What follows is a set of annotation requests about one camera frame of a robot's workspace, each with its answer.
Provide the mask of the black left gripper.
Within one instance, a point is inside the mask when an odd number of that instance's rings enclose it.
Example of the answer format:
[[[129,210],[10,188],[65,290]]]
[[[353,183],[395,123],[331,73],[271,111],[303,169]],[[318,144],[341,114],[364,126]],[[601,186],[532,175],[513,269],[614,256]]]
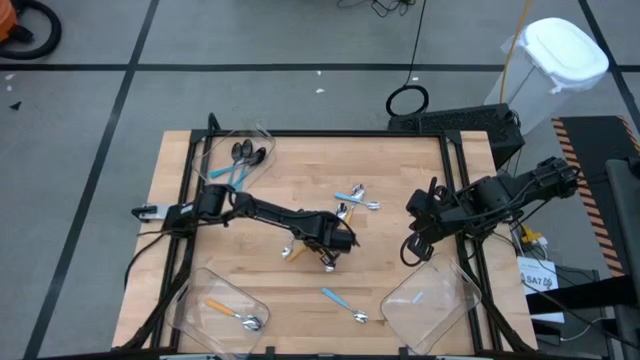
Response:
[[[327,227],[320,231],[314,243],[320,248],[337,251],[334,253],[334,257],[337,260],[342,257],[342,253],[349,253],[352,247],[356,245],[356,237],[349,230]],[[330,260],[325,250],[321,251],[321,260],[324,263],[328,263]]]

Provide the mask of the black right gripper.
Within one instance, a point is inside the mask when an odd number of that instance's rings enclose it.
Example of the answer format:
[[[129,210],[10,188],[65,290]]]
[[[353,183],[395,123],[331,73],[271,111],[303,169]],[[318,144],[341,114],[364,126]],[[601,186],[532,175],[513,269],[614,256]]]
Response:
[[[448,189],[438,185],[437,181],[436,177],[432,177],[428,190],[415,190],[407,202],[407,211],[413,218],[409,225],[412,230],[409,250],[419,260],[429,260],[434,251],[433,244],[443,238],[442,197],[447,195]]]

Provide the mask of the teal handle black spoon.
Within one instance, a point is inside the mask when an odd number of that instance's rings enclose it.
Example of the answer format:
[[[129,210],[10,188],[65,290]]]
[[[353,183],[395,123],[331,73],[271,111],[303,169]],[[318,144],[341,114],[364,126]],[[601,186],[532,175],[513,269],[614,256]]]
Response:
[[[261,147],[258,150],[252,152],[249,157],[244,161],[241,166],[240,177],[235,181],[233,187],[237,191],[241,191],[245,178],[249,175],[250,169],[260,165],[266,157],[266,148]]]
[[[225,174],[231,174],[236,169],[237,165],[243,159],[243,150],[242,150],[242,144],[241,143],[236,142],[232,146],[231,157],[232,157],[233,163],[230,166],[227,166],[227,167],[219,169],[219,170],[211,171],[209,173],[209,177],[211,179],[214,179],[214,178],[220,177],[220,176],[225,175]]]
[[[253,143],[250,139],[245,139],[242,143],[242,150],[243,150],[243,159],[241,160],[241,162],[237,165],[237,167],[244,161],[246,160],[249,155],[253,152]],[[235,172],[236,169],[229,175],[228,177],[228,184],[232,185],[234,183],[234,177],[235,177]]]

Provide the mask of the clear plastic container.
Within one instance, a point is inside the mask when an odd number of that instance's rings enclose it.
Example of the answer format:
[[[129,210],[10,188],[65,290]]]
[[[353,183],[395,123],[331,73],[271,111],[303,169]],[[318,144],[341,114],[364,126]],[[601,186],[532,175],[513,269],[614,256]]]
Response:
[[[262,320],[261,330],[248,331],[235,318],[204,304],[214,299],[241,315]],[[261,340],[270,320],[269,308],[207,268],[196,269],[175,294],[166,323],[223,360],[245,360]]]
[[[203,149],[197,150],[195,158],[191,161],[192,170],[205,185],[229,185],[228,177],[230,174],[211,179],[209,173],[230,166],[233,163],[232,146],[236,142],[242,143],[245,139],[252,141],[253,152],[261,147],[265,147],[267,151],[264,161],[250,169],[249,175],[244,180],[243,188],[239,192],[248,191],[276,162],[276,139],[260,125],[239,130],[214,130],[209,133],[204,138]],[[240,177],[244,161],[236,169],[234,183]]]
[[[405,346],[426,355],[481,299],[458,264],[437,253],[381,301],[380,311]]]

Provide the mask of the black perforated computer case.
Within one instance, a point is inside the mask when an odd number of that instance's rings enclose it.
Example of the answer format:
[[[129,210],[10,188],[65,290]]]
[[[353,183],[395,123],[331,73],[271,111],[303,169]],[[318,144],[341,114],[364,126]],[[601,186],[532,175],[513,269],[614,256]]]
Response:
[[[496,168],[500,168],[525,144],[518,115],[506,104],[391,117],[387,129],[405,133],[484,131],[488,135]]]

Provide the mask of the yellow plug power strip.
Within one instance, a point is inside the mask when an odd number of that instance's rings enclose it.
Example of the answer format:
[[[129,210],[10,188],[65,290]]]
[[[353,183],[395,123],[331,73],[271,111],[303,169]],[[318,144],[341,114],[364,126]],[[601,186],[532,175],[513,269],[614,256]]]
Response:
[[[530,251],[534,247],[546,250],[548,241],[540,232],[535,232],[530,227],[521,225],[518,245],[523,252]]]

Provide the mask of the white paper label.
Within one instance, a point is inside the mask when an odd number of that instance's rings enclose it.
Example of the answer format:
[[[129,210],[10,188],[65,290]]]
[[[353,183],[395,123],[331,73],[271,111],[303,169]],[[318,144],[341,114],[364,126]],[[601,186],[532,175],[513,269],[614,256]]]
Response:
[[[546,292],[559,288],[559,282],[555,273],[555,264],[546,260],[537,260],[529,257],[517,257],[521,280],[525,283],[526,295],[535,294],[537,291]]]

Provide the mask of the black hazard-striped mat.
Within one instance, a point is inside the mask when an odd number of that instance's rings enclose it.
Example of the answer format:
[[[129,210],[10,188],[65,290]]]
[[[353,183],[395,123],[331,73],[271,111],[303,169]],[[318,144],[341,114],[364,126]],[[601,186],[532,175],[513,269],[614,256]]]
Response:
[[[554,118],[552,127],[567,163],[580,169],[578,193],[609,274],[627,275],[630,265],[606,162],[640,157],[640,141],[622,116]]]

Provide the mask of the dark grey equipment stand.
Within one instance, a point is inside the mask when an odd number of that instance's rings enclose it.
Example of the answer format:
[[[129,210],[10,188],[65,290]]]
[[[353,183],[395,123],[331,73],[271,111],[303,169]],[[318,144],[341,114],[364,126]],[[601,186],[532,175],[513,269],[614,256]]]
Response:
[[[527,296],[535,313],[611,306],[618,331],[608,336],[621,343],[625,360],[640,360],[640,157],[605,163],[616,221],[621,231],[629,272],[582,285]]]

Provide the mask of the white lined trash bin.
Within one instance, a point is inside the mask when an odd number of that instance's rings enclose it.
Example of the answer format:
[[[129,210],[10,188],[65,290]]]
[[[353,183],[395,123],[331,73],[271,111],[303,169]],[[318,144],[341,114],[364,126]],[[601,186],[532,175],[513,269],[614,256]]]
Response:
[[[609,68],[597,43],[562,18],[526,25],[501,50],[510,60],[484,103],[504,103],[515,111],[523,135],[550,119],[571,96],[592,89]]]

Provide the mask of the orange vacuum cleaner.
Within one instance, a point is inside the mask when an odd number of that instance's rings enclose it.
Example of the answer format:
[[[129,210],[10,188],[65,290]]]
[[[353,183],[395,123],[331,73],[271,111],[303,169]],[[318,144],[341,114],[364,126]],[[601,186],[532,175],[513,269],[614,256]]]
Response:
[[[18,27],[17,12],[12,0],[0,0],[0,43],[8,40]]]

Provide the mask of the black aluminium table frame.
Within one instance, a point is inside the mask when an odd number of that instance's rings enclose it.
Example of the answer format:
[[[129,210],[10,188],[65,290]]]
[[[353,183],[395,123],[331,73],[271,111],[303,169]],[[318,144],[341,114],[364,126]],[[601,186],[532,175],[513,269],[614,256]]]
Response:
[[[311,251],[293,262],[279,257],[289,232],[236,219],[198,228],[186,259],[194,271],[207,268],[269,308],[266,331],[249,356],[396,353],[400,340],[380,303],[412,272],[412,256],[400,254],[411,222],[406,203],[432,177],[460,183],[494,174],[487,135],[464,132],[461,151],[440,135],[386,131],[280,130],[275,138],[276,162],[251,194],[293,210],[331,210],[335,192],[361,183],[381,207],[357,208],[351,226],[359,244],[329,273]],[[366,312],[368,322],[356,322],[322,288]]]

